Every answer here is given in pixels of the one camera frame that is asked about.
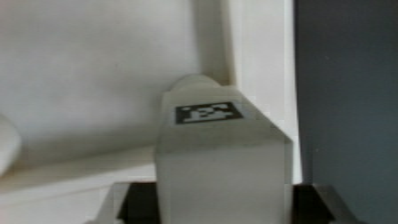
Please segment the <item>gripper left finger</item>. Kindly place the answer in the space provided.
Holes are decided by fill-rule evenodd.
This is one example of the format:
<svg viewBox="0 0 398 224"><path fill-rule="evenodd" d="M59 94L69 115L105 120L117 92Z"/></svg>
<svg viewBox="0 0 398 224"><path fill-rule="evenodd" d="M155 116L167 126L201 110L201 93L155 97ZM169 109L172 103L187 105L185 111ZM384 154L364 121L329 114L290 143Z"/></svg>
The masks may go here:
<svg viewBox="0 0 398 224"><path fill-rule="evenodd" d="M87 224L158 224L155 182L116 183L94 220Z"/></svg>

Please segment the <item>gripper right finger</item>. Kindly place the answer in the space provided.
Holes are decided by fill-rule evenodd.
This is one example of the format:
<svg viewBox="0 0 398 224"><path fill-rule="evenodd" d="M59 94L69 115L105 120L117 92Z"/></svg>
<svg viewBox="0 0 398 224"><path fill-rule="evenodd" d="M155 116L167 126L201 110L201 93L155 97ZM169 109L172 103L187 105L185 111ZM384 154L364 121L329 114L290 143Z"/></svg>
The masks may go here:
<svg viewBox="0 0 398 224"><path fill-rule="evenodd" d="M295 186L292 224L359 224L331 186L311 184Z"/></svg>

